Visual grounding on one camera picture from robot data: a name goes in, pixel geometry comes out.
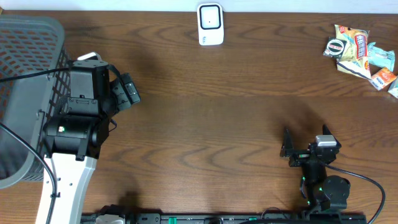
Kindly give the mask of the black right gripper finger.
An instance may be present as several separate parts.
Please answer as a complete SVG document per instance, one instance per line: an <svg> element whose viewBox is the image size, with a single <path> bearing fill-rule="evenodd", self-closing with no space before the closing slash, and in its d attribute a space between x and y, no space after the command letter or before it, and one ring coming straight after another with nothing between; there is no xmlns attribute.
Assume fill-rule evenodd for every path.
<svg viewBox="0 0 398 224"><path fill-rule="evenodd" d="M324 124L322 126L322 145L337 145L338 140L332 135L328 126Z"/></svg>
<svg viewBox="0 0 398 224"><path fill-rule="evenodd" d="M290 132L287 128L284 129L284 136L282 146L280 149L280 157L290 157L294 152L294 145Z"/></svg>

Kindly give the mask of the yellow red snack bag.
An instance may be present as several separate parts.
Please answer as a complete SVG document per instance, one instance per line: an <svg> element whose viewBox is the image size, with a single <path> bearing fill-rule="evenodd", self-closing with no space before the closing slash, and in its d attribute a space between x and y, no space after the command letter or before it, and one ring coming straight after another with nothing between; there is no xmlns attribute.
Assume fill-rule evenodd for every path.
<svg viewBox="0 0 398 224"><path fill-rule="evenodd" d="M346 41L343 55L336 61L337 70L359 78L371 79L368 59L368 30L335 24L336 38Z"/></svg>

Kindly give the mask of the orange tissue pack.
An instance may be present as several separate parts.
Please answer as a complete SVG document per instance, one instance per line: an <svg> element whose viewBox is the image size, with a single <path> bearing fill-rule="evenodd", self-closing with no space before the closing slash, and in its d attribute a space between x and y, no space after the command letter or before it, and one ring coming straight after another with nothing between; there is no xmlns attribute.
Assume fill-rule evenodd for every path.
<svg viewBox="0 0 398 224"><path fill-rule="evenodd" d="M371 80L369 82L377 91L379 91L391 84L396 78L397 76L392 71L383 67L371 76Z"/></svg>

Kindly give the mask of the teal kleenex tissue pack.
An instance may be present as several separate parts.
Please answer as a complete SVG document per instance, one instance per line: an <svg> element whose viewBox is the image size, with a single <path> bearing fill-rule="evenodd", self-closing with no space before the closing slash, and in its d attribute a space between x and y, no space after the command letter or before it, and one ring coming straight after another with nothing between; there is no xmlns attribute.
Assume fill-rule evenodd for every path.
<svg viewBox="0 0 398 224"><path fill-rule="evenodd" d="M390 85L388 93L394 98L398 98L398 78L396 78Z"/></svg>

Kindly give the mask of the green zam-buk box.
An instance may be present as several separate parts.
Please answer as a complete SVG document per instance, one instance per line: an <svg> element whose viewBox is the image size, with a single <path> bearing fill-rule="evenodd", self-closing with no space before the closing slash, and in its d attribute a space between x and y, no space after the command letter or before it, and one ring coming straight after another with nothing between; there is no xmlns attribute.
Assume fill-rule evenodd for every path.
<svg viewBox="0 0 398 224"><path fill-rule="evenodd" d="M323 55L335 59L340 59L345 51L346 41L330 37L323 51Z"/></svg>

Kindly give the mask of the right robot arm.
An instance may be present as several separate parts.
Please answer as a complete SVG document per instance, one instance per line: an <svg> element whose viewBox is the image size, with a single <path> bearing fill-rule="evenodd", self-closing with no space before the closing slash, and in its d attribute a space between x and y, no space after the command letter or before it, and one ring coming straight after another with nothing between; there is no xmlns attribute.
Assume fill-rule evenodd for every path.
<svg viewBox="0 0 398 224"><path fill-rule="evenodd" d="M340 212L347 208L351 184L326 173L326 166L336 159L340 148L340 142L325 125L322 134L315 136L306 149L295 149L289 130L284 130L280 157L289 158L290 167L301 168L300 191L308 203L308 208L298 215L300 219L310 221L324 215L329 221L341 221Z"/></svg>

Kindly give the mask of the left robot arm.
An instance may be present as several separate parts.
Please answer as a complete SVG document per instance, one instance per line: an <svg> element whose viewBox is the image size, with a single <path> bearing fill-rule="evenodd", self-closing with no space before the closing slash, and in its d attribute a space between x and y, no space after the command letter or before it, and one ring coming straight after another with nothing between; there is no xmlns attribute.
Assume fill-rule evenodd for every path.
<svg viewBox="0 0 398 224"><path fill-rule="evenodd" d="M141 100L130 74L103 60L76 60L69 72L70 92L42 130L50 173L44 175L36 223L80 222L113 116Z"/></svg>

